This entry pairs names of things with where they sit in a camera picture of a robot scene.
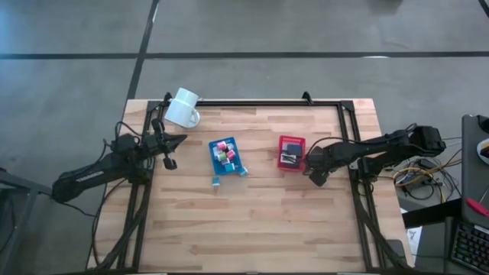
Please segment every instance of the white mug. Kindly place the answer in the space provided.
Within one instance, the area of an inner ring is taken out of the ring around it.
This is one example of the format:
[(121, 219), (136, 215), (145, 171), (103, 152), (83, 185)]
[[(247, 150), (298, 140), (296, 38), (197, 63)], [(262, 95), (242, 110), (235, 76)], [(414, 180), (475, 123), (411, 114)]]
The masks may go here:
[(200, 114), (196, 110), (199, 96), (193, 92), (180, 88), (170, 102), (165, 119), (184, 128), (196, 127), (200, 121)]

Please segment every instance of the computer keyboard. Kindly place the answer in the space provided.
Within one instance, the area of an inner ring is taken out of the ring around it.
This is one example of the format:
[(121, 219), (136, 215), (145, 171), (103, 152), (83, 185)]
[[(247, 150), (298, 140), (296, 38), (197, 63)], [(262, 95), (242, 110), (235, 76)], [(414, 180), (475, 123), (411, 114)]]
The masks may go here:
[(457, 224), (451, 259), (482, 274), (489, 274), (489, 234), (483, 228)]

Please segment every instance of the wooden table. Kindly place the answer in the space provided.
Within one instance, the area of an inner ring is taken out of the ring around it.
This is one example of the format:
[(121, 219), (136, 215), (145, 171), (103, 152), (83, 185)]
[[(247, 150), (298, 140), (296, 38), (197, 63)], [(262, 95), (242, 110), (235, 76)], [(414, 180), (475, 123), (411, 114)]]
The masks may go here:
[[(373, 100), (354, 99), (354, 103), (361, 138), (381, 135)], [(128, 101), (124, 122), (141, 131), (146, 106), (147, 100)], [(309, 146), (319, 138), (341, 137), (335, 108), (202, 107), (199, 112), (201, 122), (193, 129), (165, 122), (167, 132), (185, 133), (188, 138), (173, 154), (177, 170), (165, 170), (162, 156), (157, 158), (141, 272), (364, 269), (347, 170), (336, 171), (318, 188), (301, 173), (277, 169), (281, 134), (304, 137)], [(352, 137), (350, 124), (348, 130)], [(229, 136), (235, 137), (249, 175), (222, 176), (215, 194), (208, 143)], [(122, 185), (102, 209), (96, 233), (101, 256), (120, 237), (129, 193), (130, 185)], [(412, 265), (390, 180), (375, 183), (374, 200), (381, 232), (387, 239), (403, 242), (408, 264)], [(375, 258), (371, 238), (369, 243)], [(131, 242), (128, 263), (133, 247)]]

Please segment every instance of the blue tray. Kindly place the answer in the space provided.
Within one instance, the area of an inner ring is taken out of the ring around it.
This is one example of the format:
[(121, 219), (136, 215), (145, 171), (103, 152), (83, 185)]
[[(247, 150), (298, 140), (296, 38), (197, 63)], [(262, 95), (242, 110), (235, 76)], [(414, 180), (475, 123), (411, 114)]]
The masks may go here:
[[(233, 144), (235, 146), (235, 149), (233, 149), (233, 150), (235, 151), (236, 155), (231, 160), (231, 163), (234, 163), (235, 164), (235, 167), (236, 167), (236, 170), (235, 171), (226, 172), (226, 170), (224, 169), (224, 165), (222, 165), (220, 161), (215, 160), (214, 157), (213, 157), (212, 148), (214, 146), (217, 146), (217, 143), (218, 142), (221, 142), (221, 141), (224, 141), (226, 144)], [(214, 173), (216, 175), (227, 175), (227, 174), (230, 174), (230, 173), (237, 173), (241, 169), (241, 159), (239, 158), (238, 145), (236, 144), (236, 141), (235, 141), (235, 138), (234, 137), (227, 137), (227, 138), (220, 139), (218, 141), (211, 141), (211, 142), (209, 142), (209, 151), (210, 151), (210, 154), (211, 154), (212, 165), (214, 166)]]

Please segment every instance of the gray floor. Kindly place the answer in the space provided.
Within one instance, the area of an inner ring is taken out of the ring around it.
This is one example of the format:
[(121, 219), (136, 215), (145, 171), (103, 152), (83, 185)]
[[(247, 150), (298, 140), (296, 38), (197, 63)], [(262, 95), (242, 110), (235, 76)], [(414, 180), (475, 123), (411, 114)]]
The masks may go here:
[[(137, 53), (151, 0), (0, 2), (0, 53)], [(148, 52), (489, 50), (476, 0), (162, 0)], [(50, 185), (97, 158), (135, 60), (0, 60), (0, 167)], [(459, 136), (487, 113), (488, 58), (147, 60), (138, 99), (374, 98), (383, 132), (416, 121)], [(447, 160), (457, 149), (441, 157)], [(459, 178), (459, 168), (451, 170)], [(95, 212), (102, 189), (73, 204)], [(39, 201), (18, 274), (84, 268), (91, 219)]]

